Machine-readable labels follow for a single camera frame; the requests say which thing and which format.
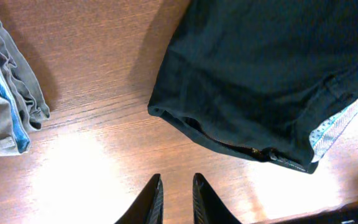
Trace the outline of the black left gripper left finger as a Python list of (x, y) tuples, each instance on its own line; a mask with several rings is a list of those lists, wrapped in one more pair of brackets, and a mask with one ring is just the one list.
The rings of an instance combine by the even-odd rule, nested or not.
[(163, 182), (154, 174), (116, 224), (162, 224)]

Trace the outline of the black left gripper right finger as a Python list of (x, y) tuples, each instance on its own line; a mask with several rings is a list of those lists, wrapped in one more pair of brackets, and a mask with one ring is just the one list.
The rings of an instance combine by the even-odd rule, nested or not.
[(194, 224), (241, 224), (201, 173), (193, 177)]

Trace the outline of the black shorts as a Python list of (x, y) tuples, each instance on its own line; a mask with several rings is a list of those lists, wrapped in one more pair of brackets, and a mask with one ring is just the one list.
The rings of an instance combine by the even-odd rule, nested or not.
[(192, 1), (148, 112), (212, 151), (311, 174), (311, 133), (357, 100), (358, 0)]

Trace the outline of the folded khaki shorts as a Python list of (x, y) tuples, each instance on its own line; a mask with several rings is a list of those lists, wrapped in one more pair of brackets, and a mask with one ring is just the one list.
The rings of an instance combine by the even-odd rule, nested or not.
[(35, 73), (0, 21), (0, 157), (25, 153), (50, 117)]

